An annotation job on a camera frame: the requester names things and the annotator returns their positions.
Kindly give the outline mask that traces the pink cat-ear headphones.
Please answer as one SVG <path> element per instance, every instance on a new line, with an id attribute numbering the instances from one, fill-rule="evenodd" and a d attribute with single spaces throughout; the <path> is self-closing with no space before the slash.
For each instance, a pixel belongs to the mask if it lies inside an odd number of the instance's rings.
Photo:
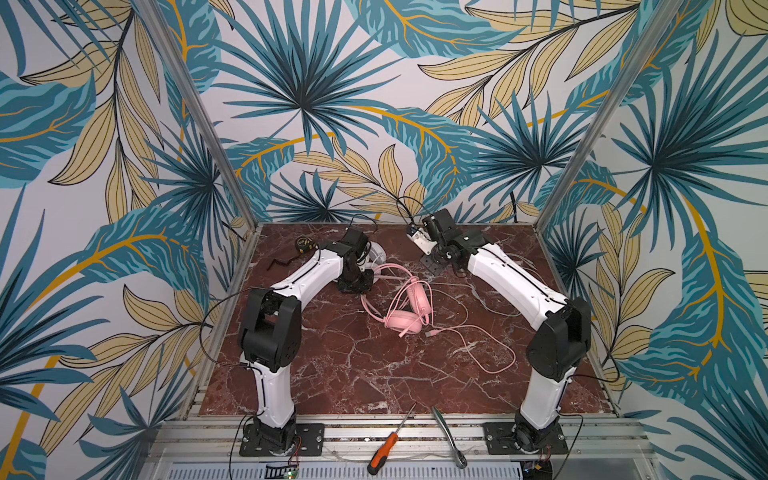
<path id="1" fill-rule="evenodd" d="M 384 263 L 373 268 L 375 280 L 401 280 L 387 311 L 374 308 L 365 294 L 360 296 L 367 315 L 385 328 L 395 331 L 399 338 L 419 334 L 425 326 L 434 324 L 434 297 L 432 287 L 410 270 L 395 263 Z"/>

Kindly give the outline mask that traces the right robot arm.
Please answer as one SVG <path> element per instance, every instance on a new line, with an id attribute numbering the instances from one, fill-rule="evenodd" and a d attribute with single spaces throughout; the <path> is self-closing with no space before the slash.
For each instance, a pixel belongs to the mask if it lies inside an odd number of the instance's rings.
<path id="1" fill-rule="evenodd" d="M 526 347 L 531 375 L 512 427 L 514 448 L 536 453 L 559 433 L 567 386 L 591 349 L 591 308 L 555 291 L 479 230 L 464 231 L 445 209 L 407 227 L 423 259 L 484 281 L 515 307 L 534 336 Z"/>

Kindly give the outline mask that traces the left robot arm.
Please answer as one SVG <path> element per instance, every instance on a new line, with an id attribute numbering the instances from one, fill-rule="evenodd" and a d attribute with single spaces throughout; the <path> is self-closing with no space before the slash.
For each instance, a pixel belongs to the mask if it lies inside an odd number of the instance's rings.
<path id="1" fill-rule="evenodd" d="M 330 283 L 343 293 L 368 292 L 373 285 L 371 248 L 363 231 L 349 227 L 285 279 L 248 291 L 237 341 L 240 363 L 252 373 L 257 391 L 254 423 L 244 431 L 250 445 L 269 454 L 290 453 L 298 446 L 290 365 L 302 343 L 303 311 Z"/>

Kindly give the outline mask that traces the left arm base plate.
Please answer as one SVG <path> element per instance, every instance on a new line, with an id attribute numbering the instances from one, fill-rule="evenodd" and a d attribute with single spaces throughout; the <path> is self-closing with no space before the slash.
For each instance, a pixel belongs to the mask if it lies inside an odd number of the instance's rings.
<path id="1" fill-rule="evenodd" d="M 269 427 L 259 421 L 243 428 L 238 450 L 241 457 L 287 456 L 303 457 L 322 455 L 325 441 L 325 425 L 322 423 L 289 422 L 283 428 Z"/>

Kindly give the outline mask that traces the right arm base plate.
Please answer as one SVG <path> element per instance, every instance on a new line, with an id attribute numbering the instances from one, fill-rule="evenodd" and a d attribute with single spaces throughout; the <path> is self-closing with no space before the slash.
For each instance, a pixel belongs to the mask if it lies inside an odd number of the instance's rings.
<path id="1" fill-rule="evenodd" d="M 525 423 L 487 422 L 482 425 L 483 439 L 490 455 L 565 454 L 568 446 L 558 421 L 536 430 Z"/>

